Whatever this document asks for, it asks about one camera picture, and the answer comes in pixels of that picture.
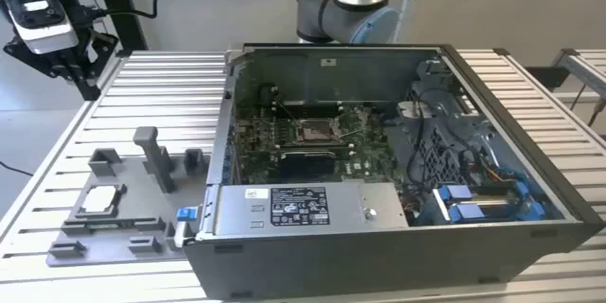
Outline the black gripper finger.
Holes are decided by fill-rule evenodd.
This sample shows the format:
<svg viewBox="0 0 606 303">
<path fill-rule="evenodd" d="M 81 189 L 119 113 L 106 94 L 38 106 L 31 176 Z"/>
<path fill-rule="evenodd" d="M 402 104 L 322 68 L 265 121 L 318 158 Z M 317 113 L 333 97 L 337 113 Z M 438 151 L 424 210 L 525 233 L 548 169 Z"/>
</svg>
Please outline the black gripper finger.
<svg viewBox="0 0 606 303">
<path fill-rule="evenodd" d="M 6 44 L 3 51 L 50 78 L 62 77 L 73 82 L 83 99 L 87 99 L 87 52 L 83 44 L 78 44 L 74 48 L 37 54 L 21 38 L 14 38 Z"/>
<path fill-rule="evenodd" d="M 81 64 L 83 70 L 83 81 L 81 82 L 81 94 L 86 101 L 95 101 L 101 96 L 101 89 L 97 81 L 103 73 L 110 58 L 113 57 L 117 49 L 119 39 L 109 33 L 91 32 L 89 45 L 83 50 L 83 63 Z M 89 47 L 97 53 L 97 59 L 90 60 Z"/>
</svg>

